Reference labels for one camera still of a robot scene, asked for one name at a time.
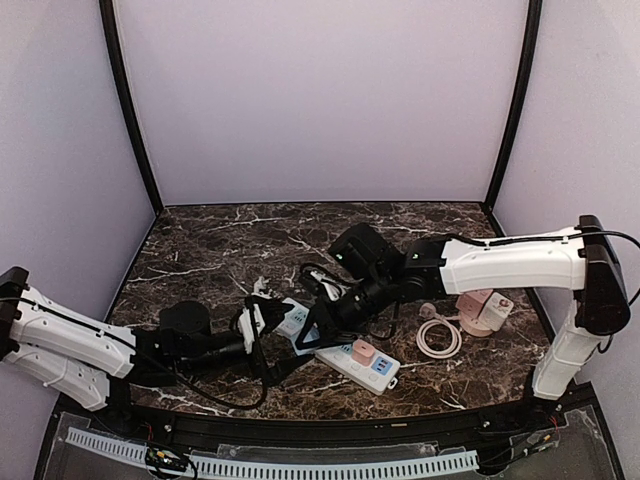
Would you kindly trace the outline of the pink small charger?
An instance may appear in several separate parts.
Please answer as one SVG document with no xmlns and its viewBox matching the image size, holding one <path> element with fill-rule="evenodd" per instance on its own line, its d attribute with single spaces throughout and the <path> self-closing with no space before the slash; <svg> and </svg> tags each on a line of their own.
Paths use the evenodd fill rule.
<svg viewBox="0 0 640 480">
<path fill-rule="evenodd" d="M 372 364 L 375 353 L 375 347 L 364 340 L 358 339 L 352 344 L 352 359 L 364 367 Z"/>
</svg>

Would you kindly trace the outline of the white multicolour power strip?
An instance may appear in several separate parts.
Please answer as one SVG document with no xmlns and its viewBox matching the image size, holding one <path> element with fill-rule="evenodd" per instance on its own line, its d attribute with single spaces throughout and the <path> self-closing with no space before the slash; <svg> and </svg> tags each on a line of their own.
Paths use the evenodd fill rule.
<svg viewBox="0 0 640 480">
<path fill-rule="evenodd" d="M 309 309 L 291 298 L 285 298 L 283 301 L 292 304 L 293 309 L 286 314 L 285 320 L 275 329 L 275 332 L 290 341 L 300 329 L 296 319 L 297 314 Z M 351 357 L 353 343 L 317 349 L 313 355 L 317 360 L 375 395 L 382 395 L 387 390 L 394 389 L 398 384 L 397 374 L 400 370 L 400 362 L 375 348 L 376 353 L 372 364 L 364 367 Z"/>
</svg>

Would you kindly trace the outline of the pink cube socket adapter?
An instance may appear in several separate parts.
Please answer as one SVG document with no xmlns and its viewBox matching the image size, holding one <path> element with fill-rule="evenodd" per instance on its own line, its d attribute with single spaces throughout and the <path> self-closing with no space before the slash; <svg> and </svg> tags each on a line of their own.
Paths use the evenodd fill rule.
<svg viewBox="0 0 640 480">
<path fill-rule="evenodd" d="M 465 292 L 458 297 L 456 308 L 461 314 L 476 318 L 480 315 L 492 294 L 492 289 Z"/>
</svg>

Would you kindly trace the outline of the white cube socket adapter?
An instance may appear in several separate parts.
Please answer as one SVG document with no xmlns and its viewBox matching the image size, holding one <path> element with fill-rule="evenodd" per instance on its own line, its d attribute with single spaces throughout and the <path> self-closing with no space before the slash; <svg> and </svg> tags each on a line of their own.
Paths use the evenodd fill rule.
<svg viewBox="0 0 640 480">
<path fill-rule="evenodd" d="M 477 318 L 479 324 L 493 332 L 499 331 L 511 314 L 514 303 L 499 292 L 493 292 Z"/>
</svg>

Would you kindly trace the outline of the blue small charger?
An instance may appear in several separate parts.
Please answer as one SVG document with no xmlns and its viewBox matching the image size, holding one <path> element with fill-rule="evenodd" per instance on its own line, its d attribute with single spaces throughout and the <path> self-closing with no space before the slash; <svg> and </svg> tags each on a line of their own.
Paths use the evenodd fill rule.
<svg viewBox="0 0 640 480">
<path fill-rule="evenodd" d="M 296 341 L 298 340 L 299 336 L 300 336 L 300 332 L 297 332 L 290 339 L 295 355 L 302 356 L 307 354 L 313 354 L 317 350 L 317 347 L 316 346 L 309 347 L 308 344 L 313 343 L 319 339 L 319 332 L 317 328 L 312 327 L 307 333 L 307 335 L 305 336 L 304 340 L 302 341 L 302 343 L 307 346 L 306 348 L 299 348 L 297 346 Z"/>
</svg>

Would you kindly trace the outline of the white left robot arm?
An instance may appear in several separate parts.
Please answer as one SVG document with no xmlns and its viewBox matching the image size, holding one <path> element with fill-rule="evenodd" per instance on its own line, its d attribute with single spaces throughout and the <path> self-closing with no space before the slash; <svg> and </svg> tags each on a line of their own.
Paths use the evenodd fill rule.
<svg viewBox="0 0 640 480">
<path fill-rule="evenodd" d="M 313 358 L 294 355 L 268 364 L 261 339 L 292 310 L 284 301 L 251 295 L 219 333 L 212 333 L 204 305 L 182 301 L 163 309 L 158 326 L 146 330 L 111 325 L 66 308 L 30 286 L 28 276 L 19 266 L 1 275 L 1 360 L 91 412 L 123 402 L 132 385 L 182 385 L 233 408 L 234 403 L 208 393 L 193 379 L 239 364 L 261 383 L 259 398 L 242 407 L 253 410 L 265 402 L 269 388 Z"/>
</svg>

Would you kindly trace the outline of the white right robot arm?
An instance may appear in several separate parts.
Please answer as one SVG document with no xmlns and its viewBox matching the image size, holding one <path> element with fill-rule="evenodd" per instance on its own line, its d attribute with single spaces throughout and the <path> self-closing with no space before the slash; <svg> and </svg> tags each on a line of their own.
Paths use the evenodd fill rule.
<svg viewBox="0 0 640 480">
<path fill-rule="evenodd" d="M 351 343 L 392 304 L 484 289 L 566 289 L 573 304 L 531 379 L 534 397 L 558 400 L 598 344 L 630 321 L 633 300 L 609 242 L 614 235 L 597 217 L 583 215 L 577 226 L 556 232 L 493 239 L 446 234 L 421 238 L 400 251 L 372 226 L 356 224 L 329 249 L 356 283 L 337 299 L 314 288 L 316 301 L 296 346 Z"/>
</svg>

